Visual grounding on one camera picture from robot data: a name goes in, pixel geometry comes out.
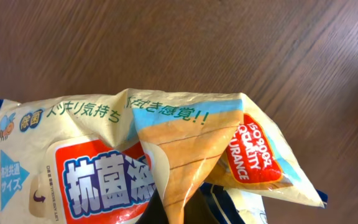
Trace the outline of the beige wet wipes pack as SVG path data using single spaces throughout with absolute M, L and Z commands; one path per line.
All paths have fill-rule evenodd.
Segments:
M 265 223 L 265 197 L 328 200 L 243 93 L 0 100 L 0 223 Z

